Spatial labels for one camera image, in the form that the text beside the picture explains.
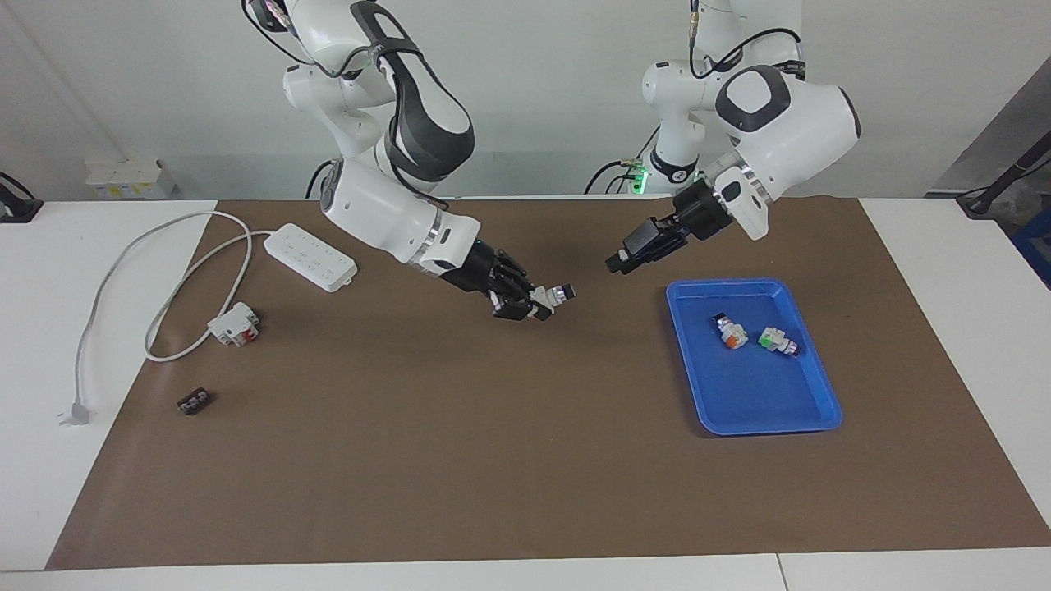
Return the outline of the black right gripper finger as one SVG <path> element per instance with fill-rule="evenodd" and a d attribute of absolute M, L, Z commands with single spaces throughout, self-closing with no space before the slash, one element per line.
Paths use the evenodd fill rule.
<path fill-rule="evenodd" d="M 509 299 L 506 295 L 499 295 L 499 293 L 492 293 L 491 302 L 494 307 L 493 317 L 495 318 L 511 319 L 512 321 L 535 318 L 539 319 L 539 321 L 547 321 L 548 318 L 554 314 L 554 310 L 551 307 L 530 298 Z"/>
<path fill-rule="evenodd" d="M 535 285 L 511 254 L 496 250 L 491 265 L 491 291 L 504 300 L 530 300 Z"/>

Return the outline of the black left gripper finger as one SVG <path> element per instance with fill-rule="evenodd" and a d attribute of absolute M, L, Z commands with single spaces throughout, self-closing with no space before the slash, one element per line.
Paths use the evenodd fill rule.
<path fill-rule="evenodd" d="M 609 273 L 628 274 L 643 264 L 650 264 L 668 257 L 686 246 L 687 239 L 678 233 L 626 238 L 615 254 L 609 254 L 605 266 Z"/>
<path fill-rule="evenodd" d="M 687 244 L 687 231 L 676 218 L 646 218 L 622 242 L 621 259 L 661 259 Z"/>

